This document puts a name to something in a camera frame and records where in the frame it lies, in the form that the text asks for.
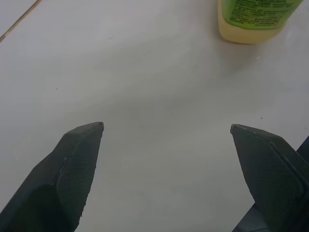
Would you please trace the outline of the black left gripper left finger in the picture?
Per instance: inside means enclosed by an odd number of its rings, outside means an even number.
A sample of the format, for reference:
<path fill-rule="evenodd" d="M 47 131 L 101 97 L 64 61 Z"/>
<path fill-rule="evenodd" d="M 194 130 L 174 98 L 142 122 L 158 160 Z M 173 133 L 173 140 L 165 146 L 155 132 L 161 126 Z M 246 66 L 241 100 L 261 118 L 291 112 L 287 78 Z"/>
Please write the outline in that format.
<path fill-rule="evenodd" d="M 75 232 L 98 160 L 103 122 L 65 133 L 0 212 L 0 232 Z"/>

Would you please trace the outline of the yellow bottle with green label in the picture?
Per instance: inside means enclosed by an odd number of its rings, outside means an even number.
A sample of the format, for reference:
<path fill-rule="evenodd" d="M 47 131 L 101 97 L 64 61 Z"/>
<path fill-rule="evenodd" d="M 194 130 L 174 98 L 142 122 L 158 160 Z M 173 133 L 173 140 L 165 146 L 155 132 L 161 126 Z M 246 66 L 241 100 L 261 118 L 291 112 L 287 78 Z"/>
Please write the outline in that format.
<path fill-rule="evenodd" d="M 304 0 L 217 0 L 221 37 L 259 44 L 278 35 Z"/>

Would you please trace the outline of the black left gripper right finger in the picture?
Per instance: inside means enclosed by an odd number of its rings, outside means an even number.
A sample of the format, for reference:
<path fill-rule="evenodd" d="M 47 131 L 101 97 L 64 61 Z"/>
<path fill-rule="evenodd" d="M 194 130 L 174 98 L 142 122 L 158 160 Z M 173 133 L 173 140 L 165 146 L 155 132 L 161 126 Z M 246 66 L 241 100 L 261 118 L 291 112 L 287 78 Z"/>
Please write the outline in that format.
<path fill-rule="evenodd" d="M 309 232 L 309 136 L 294 150 L 270 132 L 233 124 L 253 206 L 232 232 Z"/>

